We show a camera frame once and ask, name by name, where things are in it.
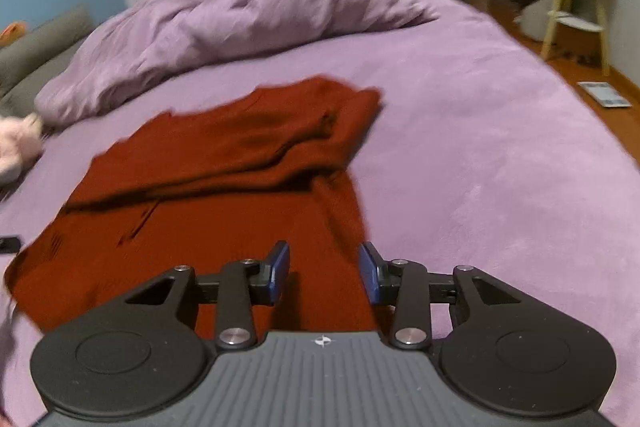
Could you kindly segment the crumpled purple duvet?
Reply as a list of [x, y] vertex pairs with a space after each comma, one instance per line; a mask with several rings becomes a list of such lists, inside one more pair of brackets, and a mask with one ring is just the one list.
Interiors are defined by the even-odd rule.
[[35, 108], [68, 127], [204, 66], [437, 17], [427, 0], [143, 0], [88, 35]]

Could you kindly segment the magazine on floor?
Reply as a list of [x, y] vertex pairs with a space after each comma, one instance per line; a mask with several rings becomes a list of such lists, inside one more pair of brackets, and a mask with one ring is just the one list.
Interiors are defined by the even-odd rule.
[[604, 108], [628, 108], [631, 103], [607, 82], [582, 81], [578, 86]]

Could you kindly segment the purple bed sheet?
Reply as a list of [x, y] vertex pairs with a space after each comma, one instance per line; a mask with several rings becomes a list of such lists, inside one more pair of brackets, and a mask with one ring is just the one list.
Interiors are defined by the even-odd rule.
[[563, 79], [456, 0], [434, 22], [210, 65], [53, 138], [1, 205], [33, 241], [91, 159], [165, 110], [199, 112], [259, 86], [328, 75], [377, 87], [384, 107], [350, 167], [372, 242], [447, 272], [475, 265], [605, 335], [603, 403], [639, 421], [639, 168]]

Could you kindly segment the rust red knit sweater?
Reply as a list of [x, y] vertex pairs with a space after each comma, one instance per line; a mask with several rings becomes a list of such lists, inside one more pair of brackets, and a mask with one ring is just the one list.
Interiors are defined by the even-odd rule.
[[314, 77], [160, 114], [93, 159], [6, 286], [47, 332], [176, 265], [215, 273], [283, 241], [290, 278], [259, 332], [375, 329], [348, 166], [380, 108], [376, 89]]

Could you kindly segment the pink plush toy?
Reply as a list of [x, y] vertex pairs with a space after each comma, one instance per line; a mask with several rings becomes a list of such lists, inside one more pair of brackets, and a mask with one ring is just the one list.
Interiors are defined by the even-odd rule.
[[2, 117], [0, 124], [0, 179], [6, 186], [15, 182], [43, 150], [43, 124], [31, 113], [24, 118]]

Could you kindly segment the grey pillow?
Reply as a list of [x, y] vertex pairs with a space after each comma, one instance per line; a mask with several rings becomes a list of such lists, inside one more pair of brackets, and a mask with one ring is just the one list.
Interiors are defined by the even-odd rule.
[[95, 27], [89, 10], [78, 4], [3, 48], [1, 116], [35, 113], [37, 94], [64, 72]]

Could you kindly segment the small black device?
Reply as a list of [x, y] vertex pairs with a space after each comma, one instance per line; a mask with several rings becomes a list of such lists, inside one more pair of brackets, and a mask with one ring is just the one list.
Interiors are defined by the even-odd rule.
[[14, 255], [22, 248], [22, 241], [18, 236], [1, 236], [0, 237], [0, 254]]

